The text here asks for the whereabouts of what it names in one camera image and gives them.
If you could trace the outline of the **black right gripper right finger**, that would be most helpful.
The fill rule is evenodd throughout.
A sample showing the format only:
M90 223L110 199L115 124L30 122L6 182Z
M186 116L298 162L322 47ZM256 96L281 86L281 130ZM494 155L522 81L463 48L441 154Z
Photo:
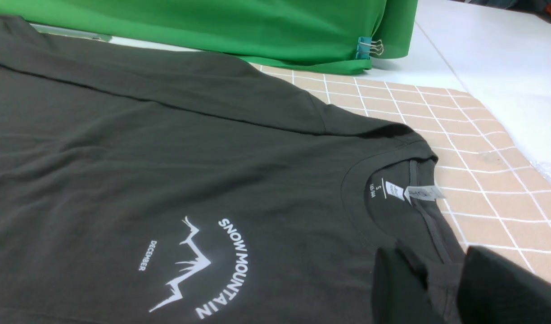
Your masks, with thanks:
M551 283L483 247L470 247L457 291L463 324L551 324Z

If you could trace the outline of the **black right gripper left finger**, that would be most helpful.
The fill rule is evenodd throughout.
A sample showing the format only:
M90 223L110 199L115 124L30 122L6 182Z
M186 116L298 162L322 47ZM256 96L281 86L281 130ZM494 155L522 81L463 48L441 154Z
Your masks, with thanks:
M396 248L379 248L372 271L373 324L443 324L428 296L426 271Z

